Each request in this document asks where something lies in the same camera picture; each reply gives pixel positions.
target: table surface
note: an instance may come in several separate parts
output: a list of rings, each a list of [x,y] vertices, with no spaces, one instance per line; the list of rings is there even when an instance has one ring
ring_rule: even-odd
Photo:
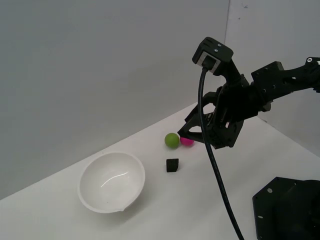
[[[193,106],[0,201],[0,235],[6,240],[236,240],[205,146],[169,150]],[[77,184],[87,164],[105,152],[137,156],[145,186],[124,212],[85,208]],[[231,206],[247,240],[256,239],[252,196],[274,177],[320,180],[320,159],[259,118],[246,120],[233,148],[214,151]],[[166,159],[180,168],[166,173]]]

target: gray wall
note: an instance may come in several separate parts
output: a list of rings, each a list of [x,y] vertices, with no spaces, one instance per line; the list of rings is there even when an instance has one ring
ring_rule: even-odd
[[[228,7],[0,0],[0,199],[196,102],[191,58]]]
[[[225,44],[239,71],[252,81],[251,72],[271,62],[292,69],[320,57],[319,10],[319,0],[231,0]],[[259,116],[320,157],[319,93],[308,89],[276,99]]]

